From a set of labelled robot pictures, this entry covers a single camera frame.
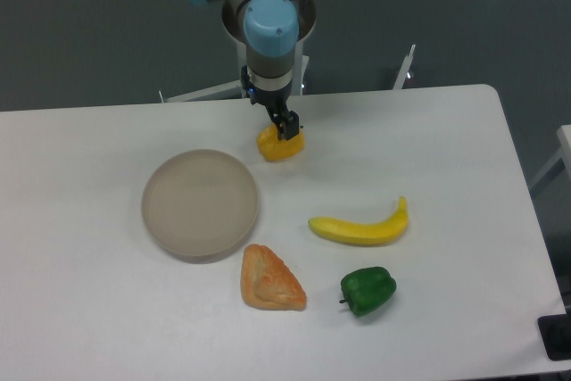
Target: bread slice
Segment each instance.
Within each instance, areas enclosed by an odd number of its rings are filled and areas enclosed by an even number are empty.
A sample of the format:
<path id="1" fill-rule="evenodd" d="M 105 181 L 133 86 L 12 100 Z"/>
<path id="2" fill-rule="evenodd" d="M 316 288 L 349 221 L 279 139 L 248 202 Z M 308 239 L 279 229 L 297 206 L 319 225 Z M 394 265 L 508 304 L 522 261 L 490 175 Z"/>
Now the bread slice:
<path id="1" fill-rule="evenodd" d="M 292 271 L 265 245 L 245 248 L 240 289 L 244 301 L 260 310 L 301 311 L 307 303 Z"/>

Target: white surface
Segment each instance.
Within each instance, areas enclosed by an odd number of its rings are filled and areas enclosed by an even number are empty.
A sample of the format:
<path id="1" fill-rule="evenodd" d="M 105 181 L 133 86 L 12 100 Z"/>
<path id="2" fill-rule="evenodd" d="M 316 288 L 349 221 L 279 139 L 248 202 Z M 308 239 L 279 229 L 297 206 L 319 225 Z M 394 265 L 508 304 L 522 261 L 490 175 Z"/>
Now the white surface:
<path id="1" fill-rule="evenodd" d="M 571 125 L 564 125 L 557 131 L 561 151 L 563 152 L 563 162 L 567 169 L 567 174 L 571 178 Z"/>
<path id="2" fill-rule="evenodd" d="M 306 148 L 269 164 L 248 101 L 0 114 L 0 379 L 444 380 L 571 368 L 536 319 L 563 304 L 499 99 L 485 86 L 294 97 Z M 304 312 L 243 304 L 241 250 L 192 265 L 140 213 L 171 156 L 228 152 L 261 191 L 251 238 L 299 278 Z M 382 219 L 386 247 L 314 236 L 317 215 Z M 386 267 L 392 300 L 356 319 L 341 278 Z"/>

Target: yellow banana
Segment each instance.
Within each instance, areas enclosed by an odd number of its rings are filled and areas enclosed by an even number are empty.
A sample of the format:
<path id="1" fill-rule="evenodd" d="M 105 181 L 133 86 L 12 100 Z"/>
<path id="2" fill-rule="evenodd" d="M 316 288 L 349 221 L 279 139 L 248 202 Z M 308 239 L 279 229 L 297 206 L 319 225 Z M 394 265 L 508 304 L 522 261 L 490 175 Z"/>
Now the yellow banana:
<path id="1" fill-rule="evenodd" d="M 311 218 L 310 229 L 318 236 L 356 245 L 389 244 L 409 225 L 407 200 L 402 196 L 396 211 L 379 223 L 353 223 L 333 218 Z"/>

